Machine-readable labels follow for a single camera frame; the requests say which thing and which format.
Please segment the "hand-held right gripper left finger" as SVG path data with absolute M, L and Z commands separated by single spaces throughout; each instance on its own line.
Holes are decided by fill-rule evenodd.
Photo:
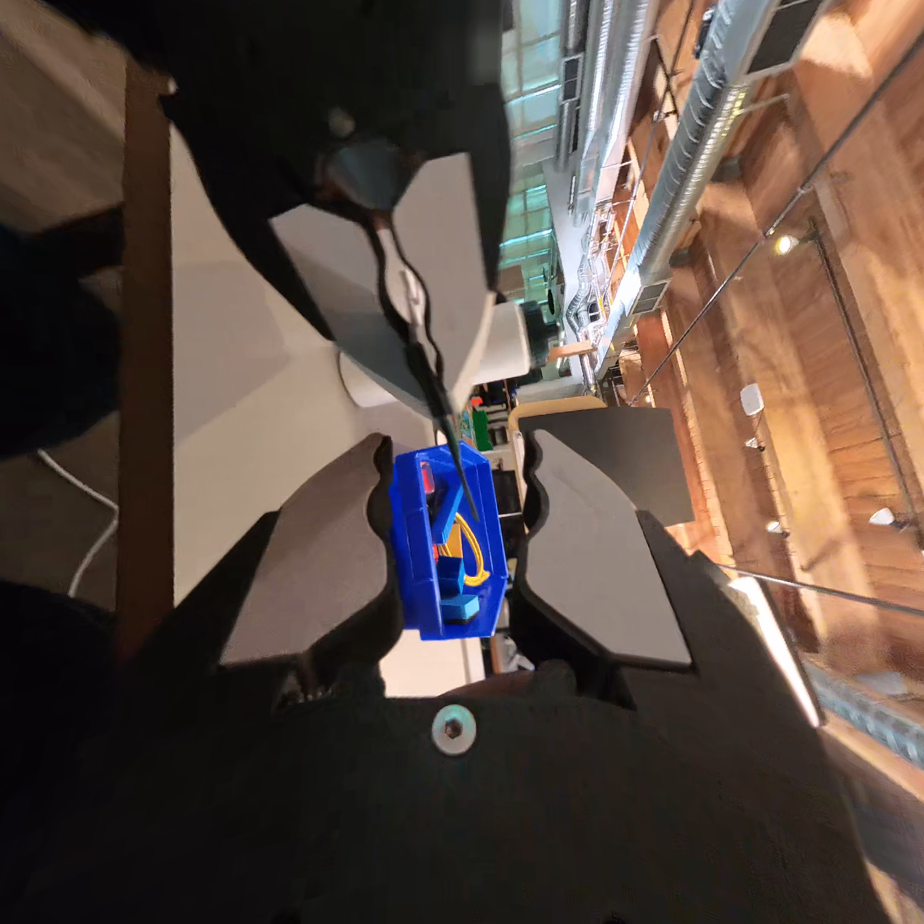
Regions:
M 395 647 L 394 461 L 392 439 L 373 433 L 283 504 L 221 664 L 309 655 L 315 668 L 375 665 Z

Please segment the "person's black jacket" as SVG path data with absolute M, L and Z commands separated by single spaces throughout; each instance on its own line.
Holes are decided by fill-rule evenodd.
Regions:
M 28 233 L 1 225 L 1 459 L 68 443 L 119 407 L 121 331 L 84 281 L 118 268 L 123 206 Z

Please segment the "silver air duct with vent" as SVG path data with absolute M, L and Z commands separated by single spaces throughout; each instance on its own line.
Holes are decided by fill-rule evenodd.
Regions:
M 676 133 L 649 199 L 599 348 L 623 343 L 659 306 L 671 258 L 713 179 L 752 87 L 797 61 L 825 1 L 722 1 L 715 7 Z

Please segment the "white plastic bottle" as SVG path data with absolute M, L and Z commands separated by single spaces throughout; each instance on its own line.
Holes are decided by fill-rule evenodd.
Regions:
M 540 369 L 548 362 L 560 332 L 560 326 L 545 316 L 539 302 L 497 303 L 487 345 L 469 389 L 515 379 Z M 359 408 L 372 409 L 400 402 L 420 415 L 428 415 L 423 399 L 400 397 L 394 388 L 384 387 L 346 354 L 338 356 L 338 367 L 348 396 Z

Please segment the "softbox light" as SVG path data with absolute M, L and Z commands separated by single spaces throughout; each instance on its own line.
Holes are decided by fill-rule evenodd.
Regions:
M 797 645 L 792 641 L 768 591 L 756 577 L 751 576 L 736 577 L 727 588 L 760 636 L 809 724 L 819 730 L 824 725 L 823 707 L 802 664 Z

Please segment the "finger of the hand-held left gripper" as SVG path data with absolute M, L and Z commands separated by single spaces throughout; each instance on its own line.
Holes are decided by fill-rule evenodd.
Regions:
M 405 357 L 411 321 L 426 323 L 432 343 L 427 296 L 393 231 L 363 227 L 308 205 L 273 217 L 271 230 L 340 353 L 400 397 L 423 399 L 428 411 Z M 442 377 L 436 347 L 426 349 Z M 426 417 L 433 421 L 429 411 Z
M 488 343 L 494 296 L 481 246 L 468 154 L 425 162 L 394 210 L 402 256 L 423 284 L 452 412 L 468 402 Z

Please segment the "blue plastic bin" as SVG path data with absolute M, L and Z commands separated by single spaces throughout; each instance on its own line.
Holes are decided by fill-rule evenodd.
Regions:
M 389 490 L 390 537 L 397 557 L 405 626 L 422 641 L 490 638 L 498 624 L 509 571 L 503 547 L 490 461 L 470 445 L 460 445 L 468 483 L 479 519 L 471 514 L 446 445 L 414 450 L 396 457 Z M 428 460 L 435 496 L 424 496 L 421 462 Z M 441 620 L 436 559 L 464 559 L 465 593 L 479 596 L 478 616 L 467 626 L 445 626 Z

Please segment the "silver spiral air duct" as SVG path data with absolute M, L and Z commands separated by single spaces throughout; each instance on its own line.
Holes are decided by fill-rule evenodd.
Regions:
M 594 202 L 608 157 L 628 136 L 657 2 L 563 2 L 555 165 L 579 209 Z

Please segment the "frosted glass window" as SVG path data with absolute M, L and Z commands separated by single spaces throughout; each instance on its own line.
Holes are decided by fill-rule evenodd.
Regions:
M 555 154 L 562 90 L 561 1 L 509 3 L 502 36 L 502 93 L 510 130 L 512 179 L 501 267 L 548 259 L 552 218 L 544 168 Z

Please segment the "dark glossy sheet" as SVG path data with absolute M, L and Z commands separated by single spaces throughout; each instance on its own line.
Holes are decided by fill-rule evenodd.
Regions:
M 438 369 L 434 367 L 429 358 L 426 349 L 427 345 L 432 346 L 433 344 L 429 340 L 426 323 L 424 321 L 411 321 L 408 341 L 404 348 L 406 362 L 411 374 L 422 389 L 423 398 L 433 422 L 437 424 L 445 436 L 446 445 L 456 467 L 456 473 L 463 488 L 469 510 L 478 520 L 479 515 L 475 498 L 468 483 L 460 443 L 456 435 L 455 416 L 451 410 L 448 393 L 445 390 Z

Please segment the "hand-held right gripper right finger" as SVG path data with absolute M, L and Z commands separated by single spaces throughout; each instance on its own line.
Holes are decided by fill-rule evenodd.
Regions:
M 526 434 L 536 517 L 516 564 L 510 633 L 535 668 L 564 663 L 580 687 L 618 687 L 624 668 L 694 666 L 641 525 L 607 474 L 548 429 Z

